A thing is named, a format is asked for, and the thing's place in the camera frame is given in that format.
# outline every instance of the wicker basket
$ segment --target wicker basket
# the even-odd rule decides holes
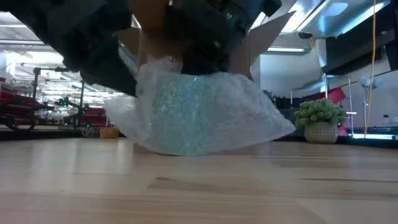
[[[337,141],[337,125],[325,122],[315,123],[305,127],[305,139],[311,143],[333,144]]]
[[[101,139],[117,139],[120,131],[118,128],[101,128],[99,131],[99,137]]]

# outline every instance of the green succulent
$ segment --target green succulent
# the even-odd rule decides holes
[[[300,104],[300,110],[294,113],[297,126],[308,126],[317,122],[341,124],[346,120],[346,111],[333,105],[330,100],[307,101]]]

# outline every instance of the white pot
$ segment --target white pot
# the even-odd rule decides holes
[[[318,122],[306,126],[304,136],[308,142],[333,144],[337,141],[338,128],[335,124]]]

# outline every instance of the fluorescent light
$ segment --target fluorescent light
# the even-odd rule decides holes
[[[58,64],[62,65],[63,57],[56,52],[34,52],[28,51],[33,58],[30,62],[42,64]]]
[[[384,6],[384,3],[379,3],[379,4],[375,5],[376,12],[380,11],[380,9],[382,9],[383,6]],[[343,28],[343,30],[341,31],[341,33],[345,34],[348,31],[350,31],[351,29],[353,29],[354,27],[360,25],[360,23],[365,21],[367,18],[373,16],[373,12],[374,12],[374,7],[371,6],[368,10],[366,10],[364,13],[362,13],[357,18],[352,20],[347,26],[345,26]]]
[[[39,45],[45,46],[46,44],[40,40],[0,40],[0,44],[9,44],[9,45]]]
[[[383,140],[392,140],[393,135],[388,134],[367,134],[366,139],[383,139]],[[354,134],[355,139],[365,138],[364,134]]]
[[[27,28],[25,24],[0,24],[0,27],[7,28]]]
[[[99,90],[97,90],[96,88],[93,88],[91,86],[85,85],[85,88],[91,90],[91,91],[95,91],[95,92],[99,92]]]
[[[67,91],[67,90],[43,90],[46,94],[80,94],[81,91]],[[121,96],[123,93],[111,91],[85,91],[85,96]]]
[[[320,6],[317,7],[317,9],[310,14],[302,23],[299,25],[297,28],[297,31],[301,31],[304,29],[312,20],[315,18],[328,4],[330,0],[325,0]]]
[[[270,47],[268,52],[285,52],[285,53],[303,53],[305,49],[289,48],[289,47]]]

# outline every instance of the wooden surface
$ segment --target wooden surface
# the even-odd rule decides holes
[[[398,151],[272,142],[203,157],[0,142],[0,223],[398,223]]]

